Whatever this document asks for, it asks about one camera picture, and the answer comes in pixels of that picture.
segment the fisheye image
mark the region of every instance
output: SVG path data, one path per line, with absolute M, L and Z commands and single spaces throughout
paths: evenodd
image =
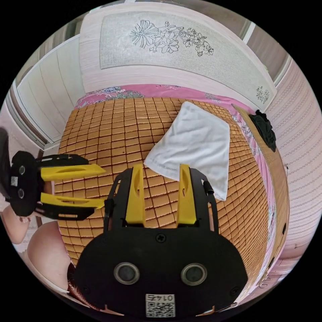
M 227 8 L 93 8 L 1 105 L 12 251 L 101 321 L 215 321 L 281 283 L 315 234 L 321 108 L 283 46 Z

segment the person's leg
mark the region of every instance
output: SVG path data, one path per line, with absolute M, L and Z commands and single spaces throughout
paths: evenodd
M 67 290 L 70 257 L 56 221 L 43 224 L 30 239 L 27 254 L 35 269 L 57 287 Z
M 26 236 L 30 219 L 21 219 L 21 217 L 15 214 L 10 205 L 7 206 L 0 215 L 10 241 L 13 244 L 22 243 Z

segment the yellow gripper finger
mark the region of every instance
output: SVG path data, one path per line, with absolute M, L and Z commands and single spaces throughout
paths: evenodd
M 194 193 L 192 189 L 190 168 L 186 164 L 180 165 L 179 198 L 177 211 L 178 225 L 193 225 L 197 220 Z
M 44 181 L 55 181 L 64 179 L 77 179 L 104 173 L 97 164 L 70 165 L 66 167 L 48 167 L 41 169 L 41 177 Z
M 64 196 L 55 196 L 42 193 L 40 201 L 44 204 L 50 204 L 54 206 L 69 206 L 69 207 L 85 207 L 101 209 L 104 207 L 104 199 L 85 199 L 85 198 L 73 198 Z
M 141 164 L 133 167 L 125 220 L 129 225 L 143 225 L 145 227 L 143 169 Z

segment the qr code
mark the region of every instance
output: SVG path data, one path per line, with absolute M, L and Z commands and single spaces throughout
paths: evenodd
M 148 318 L 174 318 L 174 296 L 147 294 L 146 316 Z

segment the bamboo mat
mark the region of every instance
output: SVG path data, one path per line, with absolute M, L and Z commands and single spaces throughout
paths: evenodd
M 97 163 L 106 174 L 56 182 L 58 195 L 106 197 L 118 173 L 143 163 L 169 129 L 181 104 L 174 98 L 121 99 L 74 110 L 67 122 L 59 153 L 76 153 Z M 226 201 L 217 201 L 220 233 L 239 250 L 249 277 L 255 282 L 268 238 L 268 204 L 263 180 L 247 141 L 223 108 L 190 101 L 222 118 L 230 126 L 229 180 Z M 178 182 L 144 168 L 147 226 L 174 228 Z M 76 265 L 84 247 L 103 231 L 104 209 L 85 221 L 59 221 L 66 249 Z
M 274 153 L 264 142 L 260 136 L 256 126 L 248 116 L 248 112 L 244 109 L 233 105 L 234 108 L 240 113 L 247 126 L 251 130 L 256 142 L 258 143 L 262 153 L 267 161 L 275 193 L 275 203 L 276 203 L 276 236 L 274 248 L 271 256 L 271 260 L 276 259 L 285 243 L 286 232 L 288 229 L 289 222 L 289 195 L 288 195 L 288 184 L 285 173 L 285 168 L 281 155 L 276 149 Z

